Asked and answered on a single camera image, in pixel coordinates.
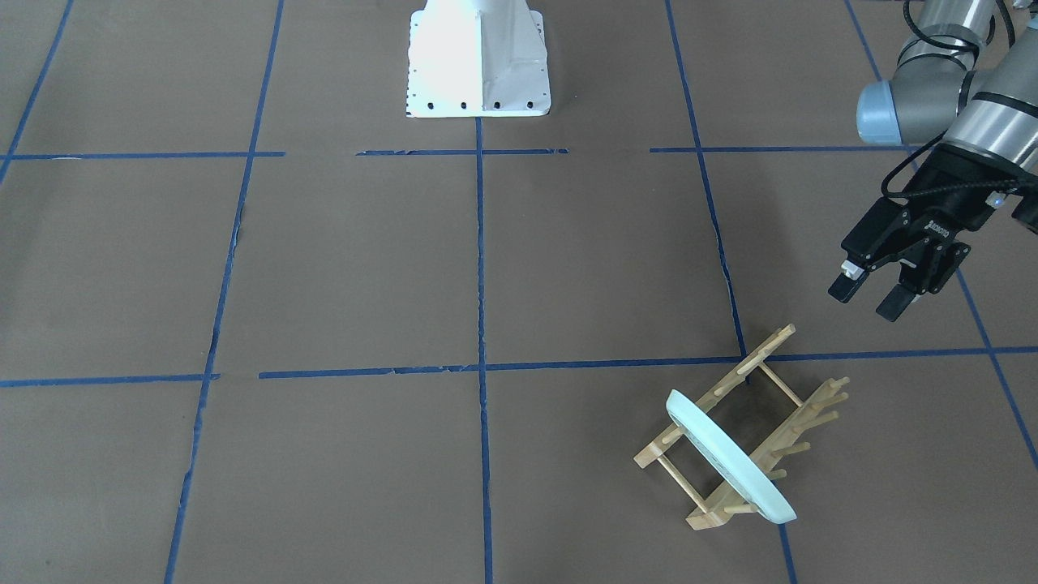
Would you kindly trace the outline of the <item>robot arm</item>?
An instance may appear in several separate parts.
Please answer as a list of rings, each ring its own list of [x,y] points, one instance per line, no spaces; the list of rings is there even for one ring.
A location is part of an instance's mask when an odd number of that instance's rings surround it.
[[[976,232],[1010,195],[1012,217],[1036,229],[1036,22],[1016,36],[1002,1],[927,1],[889,79],[861,90],[856,126],[868,144],[918,149],[901,190],[880,197],[842,241],[846,252],[828,293],[848,303],[874,271],[900,266],[877,308],[898,319],[925,294],[941,291],[969,255],[959,233]]]

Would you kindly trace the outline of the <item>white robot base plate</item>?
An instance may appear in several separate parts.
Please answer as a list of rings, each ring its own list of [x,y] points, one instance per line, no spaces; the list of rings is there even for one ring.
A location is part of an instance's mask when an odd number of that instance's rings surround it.
[[[409,118],[545,116],[545,23],[525,1],[427,1],[409,26]]]

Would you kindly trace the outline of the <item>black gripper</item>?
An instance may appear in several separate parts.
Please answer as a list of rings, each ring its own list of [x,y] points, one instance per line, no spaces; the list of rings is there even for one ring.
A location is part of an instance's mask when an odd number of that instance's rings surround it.
[[[849,303],[869,273],[901,265],[899,283],[875,313],[894,323],[922,294],[939,291],[963,261],[956,237],[982,228],[994,208],[991,193],[1015,189],[1019,173],[1008,163],[955,145],[938,145],[901,192],[882,195],[841,243],[847,258],[828,295]]]

